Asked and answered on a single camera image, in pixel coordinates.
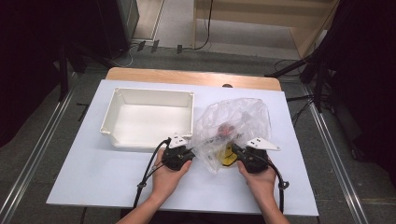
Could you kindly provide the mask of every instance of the plastic bag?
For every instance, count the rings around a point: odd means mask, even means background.
[[[261,99],[226,100],[210,105],[196,121],[189,148],[215,174],[221,160],[231,156],[226,155],[231,151],[228,144],[245,147],[255,137],[268,140],[270,133],[268,108]]]

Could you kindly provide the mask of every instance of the white table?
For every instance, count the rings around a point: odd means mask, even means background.
[[[293,130],[290,113],[282,91],[229,89],[206,86],[103,80],[47,203],[77,206],[132,207],[136,185],[149,162],[150,154],[115,148],[107,136],[99,133],[106,109],[115,88],[193,91],[194,119],[208,105],[240,97],[260,98],[269,108],[272,138],[280,152],[269,151],[290,187],[285,191],[285,214],[318,216],[315,198]],[[151,182],[143,189],[139,202],[150,194]],[[203,163],[193,160],[175,193],[162,210],[259,214],[260,210],[236,167],[221,169],[216,175]]]

